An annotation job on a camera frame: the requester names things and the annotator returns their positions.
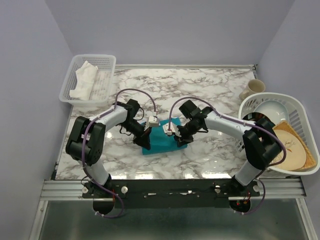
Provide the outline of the white crumpled cloth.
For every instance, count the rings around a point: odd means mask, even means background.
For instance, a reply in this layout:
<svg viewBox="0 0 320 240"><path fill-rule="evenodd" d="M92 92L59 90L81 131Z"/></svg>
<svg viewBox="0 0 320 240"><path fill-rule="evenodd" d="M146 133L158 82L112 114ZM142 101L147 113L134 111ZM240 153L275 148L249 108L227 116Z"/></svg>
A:
<svg viewBox="0 0 320 240"><path fill-rule="evenodd" d="M75 71L76 87L69 91L69 95L73 99L88 101L93 89L98 67L92 65L87 60L83 65Z"/></svg>

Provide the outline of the cream ceramic mug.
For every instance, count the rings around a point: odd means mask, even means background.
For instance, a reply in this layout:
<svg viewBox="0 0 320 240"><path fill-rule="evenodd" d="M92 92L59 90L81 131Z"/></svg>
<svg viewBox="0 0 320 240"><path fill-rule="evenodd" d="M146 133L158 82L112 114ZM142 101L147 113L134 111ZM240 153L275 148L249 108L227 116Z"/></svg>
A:
<svg viewBox="0 0 320 240"><path fill-rule="evenodd" d="M250 80L244 90L239 94L239 98L243 101L248 96L262 93L266 90L265 84L259 79Z"/></svg>

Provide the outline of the teal t shirt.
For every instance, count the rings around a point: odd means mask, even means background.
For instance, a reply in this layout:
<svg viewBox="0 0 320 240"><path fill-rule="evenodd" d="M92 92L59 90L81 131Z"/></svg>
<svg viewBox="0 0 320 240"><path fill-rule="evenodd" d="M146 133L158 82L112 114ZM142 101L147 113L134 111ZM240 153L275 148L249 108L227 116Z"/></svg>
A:
<svg viewBox="0 0 320 240"><path fill-rule="evenodd" d="M177 142L173 136L167 136L163 130L163 125L166 125L169 122L168 119L161 120L159 127L153 127L149 135L150 140L150 150L142 148L142 154L144 156L168 153L178 150L186 149L188 146L183 145L178 147Z"/></svg>

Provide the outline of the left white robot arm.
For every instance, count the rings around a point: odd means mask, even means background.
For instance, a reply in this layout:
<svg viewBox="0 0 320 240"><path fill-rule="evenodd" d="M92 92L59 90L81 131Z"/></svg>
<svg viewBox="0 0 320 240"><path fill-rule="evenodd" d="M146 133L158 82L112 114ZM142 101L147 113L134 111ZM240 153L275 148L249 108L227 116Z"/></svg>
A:
<svg viewBox="0 0 320 240"><path fill-rule="evenodd" d="M80 116L73 124L65 152L81 164L92 181L96 181L93 191L101 198L107 197L112 191L112 177L101 161L108 130L120 126L133 135L134 144L145 150L151 149L152 128L135 119L140 108L134 99L127 103L117 102L100 116L93 119Z"/></svg>

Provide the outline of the beige bird plate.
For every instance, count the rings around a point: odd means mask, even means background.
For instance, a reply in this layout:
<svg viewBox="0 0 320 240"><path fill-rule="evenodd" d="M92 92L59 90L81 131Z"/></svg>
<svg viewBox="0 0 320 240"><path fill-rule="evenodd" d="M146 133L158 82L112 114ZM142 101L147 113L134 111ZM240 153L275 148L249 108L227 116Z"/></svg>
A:
<svg viewBox="0 0 320 240"><path fill-rule="evenodd" d="M284 162L272 166L271 169L293 172L302 168L306 163L307 154L300 140L285 130L275 129L274 132L286 148L286 158Z"/></svg>

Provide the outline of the aluminium frame rail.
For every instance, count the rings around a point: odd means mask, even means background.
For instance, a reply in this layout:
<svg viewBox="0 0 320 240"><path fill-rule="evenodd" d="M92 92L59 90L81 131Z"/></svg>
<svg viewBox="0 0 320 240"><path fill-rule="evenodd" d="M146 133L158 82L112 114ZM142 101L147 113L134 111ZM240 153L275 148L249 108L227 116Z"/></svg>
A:
<svg viewBox="0 0 320 240"><path fill-rule="evenodd" d="M301 178L263 178L267 200L303 199L307 196ZM46 180L42 185L42 201L82 200L82 188L87 180Z"/></svg>

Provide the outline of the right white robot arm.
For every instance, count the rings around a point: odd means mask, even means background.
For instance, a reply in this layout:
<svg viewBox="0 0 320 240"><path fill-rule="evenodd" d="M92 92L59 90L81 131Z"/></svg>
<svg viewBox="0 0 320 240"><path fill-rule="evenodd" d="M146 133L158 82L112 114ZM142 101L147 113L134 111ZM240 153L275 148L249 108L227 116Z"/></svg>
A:
<svg viewBox="0 0 320 240"><path fill-rule="evenodd" d="M219 113L210 104L200 109L190 99L184 102L179 111L188 119L185 125L168 124L167 129L173 133L178 147L182 147L194 141L193 136L204 130L222 132L243 143L246 161L240 170L231 178L228 187L230 191L241 196L248 190L248 185L267 167L272 161L283 154L282 161L286 158L286 148L276 136L271 124L265 120L244 121L229 115Z"/></svg>

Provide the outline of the woven wicker tray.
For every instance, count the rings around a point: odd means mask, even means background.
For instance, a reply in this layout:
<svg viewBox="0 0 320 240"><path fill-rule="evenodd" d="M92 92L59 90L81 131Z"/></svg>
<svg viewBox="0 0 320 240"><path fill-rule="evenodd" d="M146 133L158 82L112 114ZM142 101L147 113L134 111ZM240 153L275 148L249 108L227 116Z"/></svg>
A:
<svg viewBox="0 0 320 240"><path fill-rule="evenodd" d="M295 137L299 139L299 141L302 143L304 150L306 152L306 162L304 166L296 171L305 171L307 169L311 169L317 165L315 158L313 157L311 151L303 141L303 139L298 135L298 133L293 129L293 127L287 122L282 121L278 123L276 126L273 127L273 130L284 130L291 134L293 134Z"/></svg>

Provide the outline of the white ceramic bowl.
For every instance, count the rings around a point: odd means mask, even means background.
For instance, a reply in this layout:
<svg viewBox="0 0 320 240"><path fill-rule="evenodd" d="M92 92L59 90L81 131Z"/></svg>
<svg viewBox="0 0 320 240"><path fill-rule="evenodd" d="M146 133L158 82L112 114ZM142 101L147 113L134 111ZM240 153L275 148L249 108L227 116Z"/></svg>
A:
<svg viewBox="0 0 320 240"><path fill-rule="evenodd" d="M254 109L254 112L265 115L275 125L290 120L287 108L276 100L263 101Z"/></svg>

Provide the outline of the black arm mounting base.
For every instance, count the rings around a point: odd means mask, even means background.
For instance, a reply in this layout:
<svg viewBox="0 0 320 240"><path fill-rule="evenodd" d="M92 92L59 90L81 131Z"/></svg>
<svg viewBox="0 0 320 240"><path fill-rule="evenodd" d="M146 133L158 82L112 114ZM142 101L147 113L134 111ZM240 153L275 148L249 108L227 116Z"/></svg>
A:
<svg viewBox="0 0 320 240"><path fill-rule="evenodd" d="M258 183L241 186L231 178L216 179L113 179L105 188L89 181L82 198L102 217L121 216L129 209L229 208L247 212L249 200L259 197Z"/></svg>

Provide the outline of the white perforated plastic basket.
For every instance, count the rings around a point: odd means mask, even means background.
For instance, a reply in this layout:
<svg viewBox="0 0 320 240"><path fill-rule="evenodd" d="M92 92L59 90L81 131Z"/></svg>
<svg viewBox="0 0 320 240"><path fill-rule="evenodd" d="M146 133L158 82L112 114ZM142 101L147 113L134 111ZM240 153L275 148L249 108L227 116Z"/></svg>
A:
<svg viewBox="0 0 320 240"><path fill-rule="evenodd" d="M92 90L88 100L80 100L70 97L70 91L76 88L78 79L76 70L83 63L88 62L97 67L97 73L93 82ZM107 105L111 93L111 87L114 81L114 72L116 66L116 57L107 54L78 54L75 55L68 67L64 78L59 100L63 103L69 103L74 107L103 107Z"/></svg>

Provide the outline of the white round dish basket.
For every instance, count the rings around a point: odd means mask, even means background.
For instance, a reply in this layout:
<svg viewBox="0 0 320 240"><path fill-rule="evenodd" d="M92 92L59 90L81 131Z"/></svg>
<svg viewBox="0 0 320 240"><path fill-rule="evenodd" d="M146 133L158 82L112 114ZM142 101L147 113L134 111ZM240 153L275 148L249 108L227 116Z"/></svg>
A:
<svg viewBox="0 0 320 240"><path fill-rule="evenodd" d="M320 155L318 151L318 147L316 145L312 129L309 124L309 120L307 117L307 113L304 109L304 106L294 97L289 95L273 93L273 92L262 92L255 93L253 95L248 96L240 105L238 111L238 118L242 120L248 121L257 121L262 119L262 116L265 116L262 113L255 112L255 108L264 101L267 100L275 100L283 104L289 114L289 124L292 128L298 133L298 135L302 138L311 154L313 155L316 166L307 170L302 171L277 171L272 170L269 167L267 172L278 172L281 174L286 174L289 176L307 176L316 173L320 168Z"/></svg>

